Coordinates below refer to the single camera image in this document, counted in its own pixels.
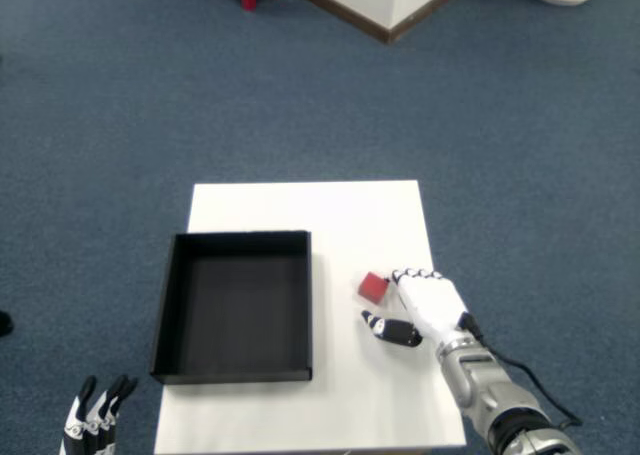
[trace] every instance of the black box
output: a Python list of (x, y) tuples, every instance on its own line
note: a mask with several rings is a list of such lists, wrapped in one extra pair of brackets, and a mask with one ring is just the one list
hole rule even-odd
[(164, 384), (311, 379), (311, 234), (176, 235), (151, 375)]

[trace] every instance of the white tabletop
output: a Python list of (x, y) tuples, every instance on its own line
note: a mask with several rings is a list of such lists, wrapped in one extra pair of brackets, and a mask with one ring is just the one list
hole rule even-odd
[(368, 271), (432, 268), (416, 181), (196, 185), (189, 232), (312, 232), (313, 380), (165, 386), (156, 454), (431, 448), (465, 443), (429, 344), (377, 340)]

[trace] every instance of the robotic arm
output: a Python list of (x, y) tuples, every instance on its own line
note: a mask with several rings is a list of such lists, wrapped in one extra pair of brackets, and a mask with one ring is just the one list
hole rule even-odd
[[(442, 374), (458, 407), (471, 419), (493, 455), (581, 455), (571, 439), (551, 423), (536, 398), (511, 381), (496, 352), (483, 343), (481, 332), (450, 280), (437, 272), (408, 269), (395, 271), (392, 282), (418, 336), (434, 342)], [(374, 334), (385, 339), (384, 321), (368, 312), (365, 318)], [(387, 325), (397, 334), (397, 324), (407, 322), (395, 322)], [(416, 344), (411, 328), (400, 331), (407, 333), (407, 342), (414, 340), (413, 344), (406, 343), (408, 346)]]

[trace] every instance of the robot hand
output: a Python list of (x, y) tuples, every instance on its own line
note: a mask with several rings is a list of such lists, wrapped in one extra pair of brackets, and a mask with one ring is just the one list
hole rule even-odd
[(468, 336), (458, 328), (467, 307), (451, 280), (438, 272), (413, 269), (396, 270), (392, 278), (416, 329), (437, 349)]
[[(431, 339), (442, 375), (463, 415), (487, 442), (493, 455), (580, 455), (562, 430), (582, 422), (560, 405), (521, 362), (499, 354), (488, 343), (468, 313), (455, 285), (438, 272), (396, 270), (392, 281), (413, 325), (384, 320), (363, 312), (378, 338), (416, 346), (420, 336)], [(498, 359), (524, 370), (532, 382), (568, 422), (551, 423), (536, 398), (512, 382)]]

